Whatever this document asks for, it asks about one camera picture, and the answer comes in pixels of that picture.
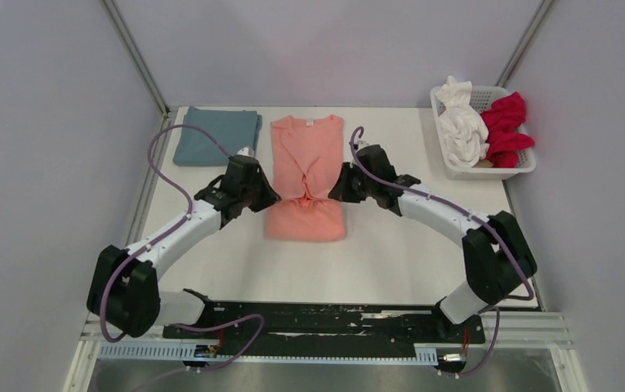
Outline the pink t shirt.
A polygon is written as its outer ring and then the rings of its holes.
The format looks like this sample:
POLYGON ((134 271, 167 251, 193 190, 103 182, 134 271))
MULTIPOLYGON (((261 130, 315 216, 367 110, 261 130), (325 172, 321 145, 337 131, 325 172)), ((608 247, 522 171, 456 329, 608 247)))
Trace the pink t shirt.
POLYGON ((328 194, 344 162, 344 120, 336 115, 287 116, 270 124, 273 188, 281 201, 267 209, 267 238, 333 242, 346 236, 341 203, 328 194))

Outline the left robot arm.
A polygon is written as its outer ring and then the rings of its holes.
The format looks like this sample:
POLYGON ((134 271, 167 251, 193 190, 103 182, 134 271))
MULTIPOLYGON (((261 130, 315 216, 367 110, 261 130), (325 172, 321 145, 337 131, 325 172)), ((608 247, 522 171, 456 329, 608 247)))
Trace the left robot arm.
POLYGON ((236 154, 225 173, 200 190, 186 211, 157 232, 124 248, 100 252, 87 309, 123 336, 140 337, 155 325, 184 324, 197 338, 216 326, 206 300, 192 290, 162 292, 159 280, 190 249, 248 209, 260 212, 279 202, 257 159, 236 154))

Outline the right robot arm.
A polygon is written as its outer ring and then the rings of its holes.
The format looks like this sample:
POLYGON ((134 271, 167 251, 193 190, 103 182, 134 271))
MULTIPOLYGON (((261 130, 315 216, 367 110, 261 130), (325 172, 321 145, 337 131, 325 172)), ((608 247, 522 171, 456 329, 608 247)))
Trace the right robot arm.
POLYGON ((466 279, 436 304, 433 332, 443 341, 462 334, 465 321, 514 298, 534 297, 530 279, 538 270, 517 219, 509 212, 473 212, 434 194, 410 175, 398 175, 379 145, 351 144, 352 161, 342 164, 329 197, 342 203, 368 198, 399 217, 422 223, 462 249, 466 279))

